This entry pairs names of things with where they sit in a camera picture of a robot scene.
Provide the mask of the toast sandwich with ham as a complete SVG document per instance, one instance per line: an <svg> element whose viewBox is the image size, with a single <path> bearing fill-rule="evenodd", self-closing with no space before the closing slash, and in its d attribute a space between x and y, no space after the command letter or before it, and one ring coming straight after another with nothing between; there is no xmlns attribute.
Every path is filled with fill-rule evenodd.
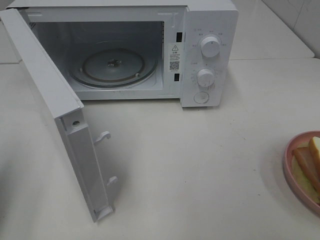
<svg viewBox="0 0 320 240"><path fill-rule="evenodd" d="M302 191L317 205L320 204L320 138L293 150L292 175Z"/></svg>

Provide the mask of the glass microwave turntable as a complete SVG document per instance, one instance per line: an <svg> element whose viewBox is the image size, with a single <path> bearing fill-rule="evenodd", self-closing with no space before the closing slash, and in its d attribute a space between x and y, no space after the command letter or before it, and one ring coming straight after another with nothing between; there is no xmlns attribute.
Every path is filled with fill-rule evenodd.
<svg viewBox="0 0 320 240"><path fill-rule="evenodd" d="M68 53L69 74L93 88L124 88L145 81L156 70L162 50L155 45L106 41L77 44Z"/></svg>

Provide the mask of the pink plate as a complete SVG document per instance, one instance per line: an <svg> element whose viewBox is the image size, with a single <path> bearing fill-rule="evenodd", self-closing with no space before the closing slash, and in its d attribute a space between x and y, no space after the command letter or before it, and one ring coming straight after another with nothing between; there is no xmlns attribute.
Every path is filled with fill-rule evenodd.
<svg viewBox="0 0 320 240"><path fill-rule="evenodd" d="M299 145L307 143L312 137L319 137L320 131L306 131L294 136L286 145L282 161L285 180L294 195L314 214L320 216L320 205L314 202L298 185L292 173L293 150Z"/></svg>

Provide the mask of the white microwave door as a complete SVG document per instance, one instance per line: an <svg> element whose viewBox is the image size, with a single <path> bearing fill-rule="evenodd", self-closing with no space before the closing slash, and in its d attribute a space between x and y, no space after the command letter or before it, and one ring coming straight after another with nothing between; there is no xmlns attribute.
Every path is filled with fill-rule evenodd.
<svg viewBox="0 0 320 240"><path fill-rule="evenodd" d="M104 181L95 145L109 139L108 131L92 138L83 114L84 105L52 61L29 24L17 9L0 13L11 44L21 60L20 65L40 104L41 112L53 134L63 144L93 222L113 212L107 188L117 180Z"/></svg>

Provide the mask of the upper white power knob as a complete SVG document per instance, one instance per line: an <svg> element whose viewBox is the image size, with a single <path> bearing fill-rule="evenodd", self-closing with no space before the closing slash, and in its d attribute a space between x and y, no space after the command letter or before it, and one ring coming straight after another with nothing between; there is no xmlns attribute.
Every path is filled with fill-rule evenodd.
<svg viewBox="0 0 320 240"><path fill-rule="evenodd" d="M221 40L215 35L209 35L200 42L201 53L206 58L213 58L220 52Z"/></svg>

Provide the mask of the white microwave oven body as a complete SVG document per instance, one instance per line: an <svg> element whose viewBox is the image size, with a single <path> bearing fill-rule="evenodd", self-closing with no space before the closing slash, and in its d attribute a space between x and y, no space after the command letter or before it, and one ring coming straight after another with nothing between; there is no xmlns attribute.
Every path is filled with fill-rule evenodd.
<svg viewBox="0 0 320 240"><path fill-rule="evenodd" d="M42 94L215 107L235 35L230 0L15 0L1 22Z"/></svg>

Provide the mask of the white warning label sticker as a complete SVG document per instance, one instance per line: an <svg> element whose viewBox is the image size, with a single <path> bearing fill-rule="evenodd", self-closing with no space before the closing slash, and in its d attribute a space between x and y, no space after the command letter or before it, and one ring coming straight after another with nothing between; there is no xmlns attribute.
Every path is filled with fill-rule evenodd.
<svg viewBox="0 0 320 240"><path fill-rule="evenodd" d="M182 42L169 43L167 47L167 65L171 73L181 73L184 44Z"/></svg>

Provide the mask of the white timer knob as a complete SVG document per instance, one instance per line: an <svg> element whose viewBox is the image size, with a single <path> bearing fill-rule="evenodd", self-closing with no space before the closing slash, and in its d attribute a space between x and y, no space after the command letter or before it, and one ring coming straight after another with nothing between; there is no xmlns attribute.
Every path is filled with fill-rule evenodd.
<svg viewBox="0 0 320 240"><path fill-rule="evenodd" d="M196 73L196 80L200 87L208 88L214 84L216 73L208 68L201 69Z"/></svg>

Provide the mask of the round white door button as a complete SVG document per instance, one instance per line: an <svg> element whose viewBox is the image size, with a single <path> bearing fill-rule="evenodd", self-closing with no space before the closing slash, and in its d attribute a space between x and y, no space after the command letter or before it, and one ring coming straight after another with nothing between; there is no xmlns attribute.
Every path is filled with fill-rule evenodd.
<svg viewBox="0 0 320 240"><path fill-rule="evenodd" d="M194 95L194 101L198 104L205 104L209 100L209 94L207 92L201 91Z"/></svg>

